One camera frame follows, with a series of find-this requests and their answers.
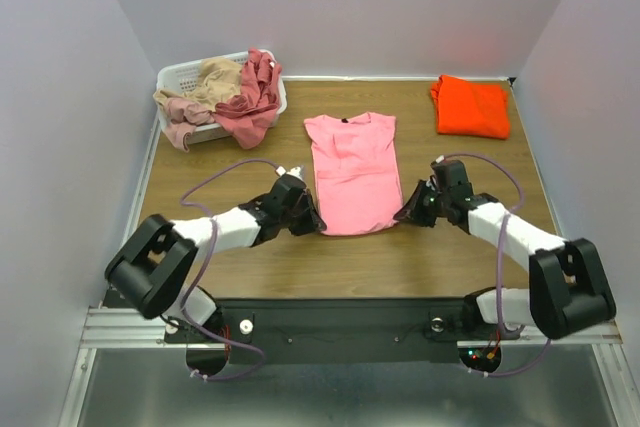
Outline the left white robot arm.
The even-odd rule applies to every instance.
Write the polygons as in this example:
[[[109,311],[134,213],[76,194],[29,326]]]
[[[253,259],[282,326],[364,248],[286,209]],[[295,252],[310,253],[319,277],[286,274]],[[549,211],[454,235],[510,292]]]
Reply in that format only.
[[[185,280],[192,265],[207,264],[215,253],[252,248],[275,239],[326,229],[307,185],[282,174],[265,194],[226,212],[203,210],[202,217],[168,220],[147,217],[105,269],[106,281],[145,319],[172,317],[188,323],[199,340],[215,339],[223,318],[213,298]]]

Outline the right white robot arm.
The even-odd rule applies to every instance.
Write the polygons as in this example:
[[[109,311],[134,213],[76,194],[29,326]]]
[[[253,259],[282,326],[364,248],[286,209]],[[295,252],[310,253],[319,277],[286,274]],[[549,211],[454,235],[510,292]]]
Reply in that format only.
[[[432,227],[443,218],[493,245],[498,271],[510,257],[528,275],[525,289],[495,285],[467,295],[460,313],[466,334],[482,337],[496,326],[517,336],[519,327],[532,326],[557,340],[615,318],[617,306],[594,243],[548,233],[494,196],[475,192],[457,159],[440,157],[431,167],[432,176],[418,182],[395,220]]]

